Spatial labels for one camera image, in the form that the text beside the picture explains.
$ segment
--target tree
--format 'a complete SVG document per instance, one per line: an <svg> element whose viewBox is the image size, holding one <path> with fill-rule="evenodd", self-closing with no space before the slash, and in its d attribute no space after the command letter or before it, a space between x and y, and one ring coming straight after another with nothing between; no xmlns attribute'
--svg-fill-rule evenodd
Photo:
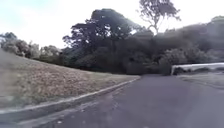
<svg viewBox="0 0 224 128"><path fill-rule="evenodd" d="M63 40L71 47L82 47L87 54L105 45L115 51L115 42L124 40L138 27L112 9L95 10L85 23L72 26L71 36L65 36Z"/></svg>
<svg viewBox="0 0 224 128"><path fill-rule="evenodd" d="M140 16L150 23L149 28L154 28L156 34L165 18L171 17L180 20L179 12L170 0L140 0Z"/></svg>

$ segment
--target vegetation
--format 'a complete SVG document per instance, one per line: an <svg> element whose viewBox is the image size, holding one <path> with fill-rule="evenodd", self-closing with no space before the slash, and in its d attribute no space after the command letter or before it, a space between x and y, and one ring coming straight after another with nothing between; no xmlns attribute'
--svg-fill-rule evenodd
<svg viewBox="0 0 224 128"><path fill-rule="evenodd" d="M5 51L48 63L122 74L168 75L174 64L224 61L224 18L158 33L164 18L180 19L178 12L170 0L140 0L141 16L155 34L113 9L101 9L71 27L71 34L63 37L64 49L47 46L38 51L37 45L27 45L13 33L3 34L1 44Z"/></svg>
<svg viewBox="0 0 224 128"><path fill-rule="evenodd" d="M170 0L140 0L140 14L143 20L150 23L149 28L153 28L156 34L159 32L159 27L164 19L175 18L177 10Z"/></svg>

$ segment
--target grassy slope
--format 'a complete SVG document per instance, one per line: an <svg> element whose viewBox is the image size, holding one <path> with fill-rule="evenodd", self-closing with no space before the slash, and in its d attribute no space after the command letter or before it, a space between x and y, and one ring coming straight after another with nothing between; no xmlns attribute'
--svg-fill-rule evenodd
<svg viewBox="0 0 224 128"><path fill-rule="evenodd" d="M0 50L0 107L78 96L136 77L71 69Z"/></svg>

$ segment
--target road edge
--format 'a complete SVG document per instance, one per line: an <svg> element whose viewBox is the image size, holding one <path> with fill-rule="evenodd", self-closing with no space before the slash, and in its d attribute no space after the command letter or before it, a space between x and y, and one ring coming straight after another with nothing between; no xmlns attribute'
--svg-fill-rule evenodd
<svg viewBox="0 0 224 128"><path fill-rule="evenodd" d="M106 93L112 92L120 87L123 87L126 84L132 83L141 77L125 81L99 91L92 93L87 93L77 97L71 97L62 99L56 102L45 102L40 105L27 106L25 108L12 108L12 109L2 109L0 110L0 122L20 122L30 119L39 118L46 116L55 112L59 112L71 107L75 107L82 103L91 101L92 99L104 95Z"/></svg>

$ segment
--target hillside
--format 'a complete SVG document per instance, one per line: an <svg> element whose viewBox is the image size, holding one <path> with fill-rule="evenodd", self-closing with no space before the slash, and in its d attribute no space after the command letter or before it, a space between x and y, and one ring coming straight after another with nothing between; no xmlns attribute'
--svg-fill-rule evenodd
<svg viewBox="0 0 224 128"><path fill-rule="evenodd" d="M78 96L136 77L70 69L0 50L0 107Z"/></svg>

